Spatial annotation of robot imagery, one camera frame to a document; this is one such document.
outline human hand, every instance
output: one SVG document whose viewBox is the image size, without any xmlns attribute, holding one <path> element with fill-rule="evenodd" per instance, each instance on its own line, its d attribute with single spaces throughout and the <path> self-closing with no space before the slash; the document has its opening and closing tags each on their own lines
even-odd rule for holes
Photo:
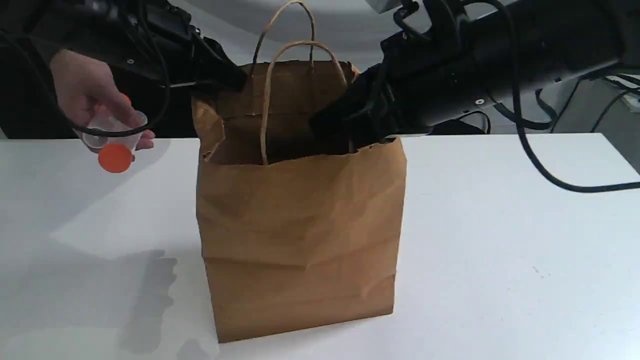
<svg viewBox="0 0 640 360">
<path fill-rule="evenodd" d="M 62 50 L 50 66 L 58 105 L 71 121 L 87 126 L 99 106 L 104 105 L 123 124 L 131 128 L 142 125 L 134 108 L 118 91 L 109 65 Z M 136 150 L 153 148 L 155 137 L 151 130 L 142 132 Z"/>
</svg>

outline white table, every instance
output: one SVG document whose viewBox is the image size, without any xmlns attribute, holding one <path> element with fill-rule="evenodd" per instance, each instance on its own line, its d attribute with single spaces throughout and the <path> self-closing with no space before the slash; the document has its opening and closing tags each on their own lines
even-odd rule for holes
<svg viewBox="0 0 640 360">
<path fill-rule="evenodd" d="M 639 176 L 600 135 L 538 135 L 566 181 Z M 409 139 L 391 316 L 220 346 L 216 359 L 640 359 L 640 192 L 548 184 L 515 136 Z M 196 140 L 125 174 L 77 141 L 0 142 L 0 358 L 218 353 Z"/>
</svg>

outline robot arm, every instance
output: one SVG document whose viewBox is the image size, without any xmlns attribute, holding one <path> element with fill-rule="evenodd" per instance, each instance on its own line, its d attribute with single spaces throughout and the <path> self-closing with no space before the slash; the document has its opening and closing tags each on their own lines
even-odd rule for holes
<svg viewBox="0 0 640 360">
<path fill-rule="evenodd" d="M 167 0 L 1 0 L 0 29 L 164 83 L 153 39 L 171 86 L 239 91 L 246 81 L 222 46 Z"/>
<path fill-rule="evenodd" d="M 411 0 L 368 0 L 379 11 L 402 4 L 402 29 L 381 43 L 384 60 L 310 121 L 320 140 L 356 147 L 428 134 L 434 125 L 510 98 L 509 31 L 498 12 L 471 21 L 459 0 L 422 0 L 432 27 L 404 19 Z M 517 0 L 508 6 L 520 38 L 523 91 L 577 77 L 640 71 L 637 0 Z"/>
</svg>

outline clear plastic cup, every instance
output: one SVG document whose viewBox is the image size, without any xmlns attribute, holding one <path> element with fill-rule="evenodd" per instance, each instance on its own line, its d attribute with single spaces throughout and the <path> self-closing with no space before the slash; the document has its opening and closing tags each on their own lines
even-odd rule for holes
<svg viewBox="0 0 640 360">
<path fill-rule="evenodd" d="M 141 119 L 140 126 L 145 125 L 147 117 L 140 111 L 137 113 Z M 100 106 L 87 127 L 111 132 L 131 130 L 131 127 L 121 123 L 104 106 Z M 142 137 L 142 133 L 123 138 L 107 138 L 83 133 L 82 141 L 89 148 L 98 151 L 98 162 L 104 170 L 119 173 L 126 171 L 131 166 L 133 152 L 136 150 L 140 137 Z"/>
</svg>

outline paper bag handle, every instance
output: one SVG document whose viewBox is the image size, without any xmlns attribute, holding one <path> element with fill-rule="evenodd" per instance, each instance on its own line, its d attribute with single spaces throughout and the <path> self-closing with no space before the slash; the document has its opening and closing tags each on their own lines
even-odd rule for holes
<svg viewBox="0 0 640 360">
<path fill-rule="evenodd" d="M 267 24 L 267 26 L 265 26 L 264 30 L 262 30 L 262 33 L 260 34 L 260 38 L 258 39 L 258 44 L 255 46 L 255 51 L 253 52 L 253 61 L 251 62 L 251 69 L 249 70 L 249 78 L 253 76 L 253 71 L 255 70 L 255 64 L 258 62 L 258 53 L 260 52 L 260 46 L 262 46 L 262 41 L 264 40 L 264 37 L 267 35 L 269 30 L 271 29 L 271 25 L 276 21 L 278 16 L 280 16 L 280 13 L 282 13 L 282 10 L 286 9 L 287 7 L 289 7 L 289 5 L 292 5 L 292 4 L 300 4 L 300 6 L 302 6 L 302 8 L 305 9 L 305 12 L 309 17 L 309 21 L 311 21 L 311 41 L 316 41 L 316 20 L 314 19 L 314 16 L 311 14 L 311 11 L 309 11 L 309 8 L 307 8 L 307 6 L 305 5 L 305 3 L 302 2 L 302 0 L 288 1 L 286 4 L 282 5 L 278 9 L 278 11 L 276 11 L 276 13 L 273 15 L 273 17 Z M 313 46 L 310 46 L 310 49 L 309 49 L 309 62 L 311 63 L 311 69 L 313 69 L 314 68 L 314 47 Z"/>
<path fill-rule="evenodd" d="M 262 103 L 262 124 L 260 126 L 260 152 L 262 153 L 262 164 L 269 165 L 269 160 L 267 159 L 267 119 L 269 118 L 269 100 L 271 99 L 271 73 L 273 72 L 273 67 L 276 65 L 278 58 L 288 49 L 294 46 L 300 45 L 311 45 L 311 47 L 318 46 L 322 50 L 324 50 L 331 57 L 331 62 L 335 66 L 335 69 L 340 76 L 340 82 L 347 87 L 347 79 L 344 76 L 344 71 L 342 71 L 342 67 L 340 67 L 340 63 L 336 60 L 335 55 L 326 47 L 324 44 L 315 41 L 309 40 L 301 40 L 290 42 L 285 45 L 273 58 L 271 63 L 269 64 L 269 68 L 267 69 L 267 75 L 264 82 L 264 102 Z"/>
</svg>

